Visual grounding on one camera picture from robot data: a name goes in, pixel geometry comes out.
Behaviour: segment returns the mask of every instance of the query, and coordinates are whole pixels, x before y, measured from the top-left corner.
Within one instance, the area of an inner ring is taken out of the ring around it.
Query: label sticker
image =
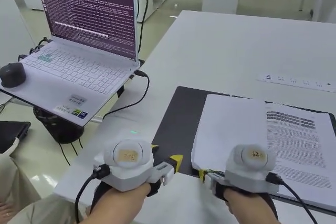
[[[70,106],[67,106],[67,105],[59,105],[57,106],[56,108],[54,108],[55,111],[60,111],[60,112],[63,112],[63,113],[68,113],[68,114],[71,114],[71,115],[74,115],[78,118],[81,118],[81,119],[84,119],[88,113],[85,112],[85,111],[82,111],[80,109],[74,109],[74,108],[71,108]]]
[[[69,106],[66,106],[66,105],[59,105],[57,106],[56,108],[54,108],[55,111],[60,111],[60,112],[63,112],[63,113],[68,113],[70,114],[72,109],[69,107]]]
[[[80,97],[79,95],[72,94],[69,97],[69,101],[77,106],[81,106],[83,103],[87,101],[87,99],[85,99],[84,97]]]

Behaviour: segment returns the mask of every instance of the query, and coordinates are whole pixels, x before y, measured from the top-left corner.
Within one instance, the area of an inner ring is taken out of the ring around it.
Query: black mat
[[[208,94],[220,94],[205,90],[177,87],[173,98],[167,108],[162,122],[154,137],[153,143],[159,145],[157,152],[159,157],[167,157],[174,154],[183,154],[183,161],[180,173],[198,176],[198,172],[191,166],[191,150],[202,115],[206,96]],[[318,113],[326,113],[315,110],[308,110]],[[333,114],[328,113],[336,134],[336,119]],[[295,205],[295,201],[275,197],[276,199],[290,202]],[[322,208],[309,206],[311,209],[336,216],[336,212]]]

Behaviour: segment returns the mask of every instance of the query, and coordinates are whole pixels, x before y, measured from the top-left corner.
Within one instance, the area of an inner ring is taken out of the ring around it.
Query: stack of paper
[[[302,199],[336,211],[336,136],[328,114],[208,95],[192,150],[193,167],[225,171],[237,144],[259,144],[274,151],[275,172]],[[279,194],[293,199],[284,187]]]

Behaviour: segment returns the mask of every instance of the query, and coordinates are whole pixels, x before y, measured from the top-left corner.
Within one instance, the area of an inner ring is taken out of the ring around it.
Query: black computer mouse
[[[4,88],[14,88],[26,81],[26,72],[20,62],[10,63],[0,68],[1,85]]]

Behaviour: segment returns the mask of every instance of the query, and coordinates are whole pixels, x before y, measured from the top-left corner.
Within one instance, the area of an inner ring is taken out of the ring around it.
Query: hand
[[[259,195],[245,196],[231,189],[224,191],[226,205],[240,224],[279,224],[272,209]]]
[[[148,183],[123,193],[113,188],[99,199],[89,218],[82,223],[129,224],[140,212],[150,190]]]
[[[0,224],[9,222],[15,216],[13,206],[0,203]]]

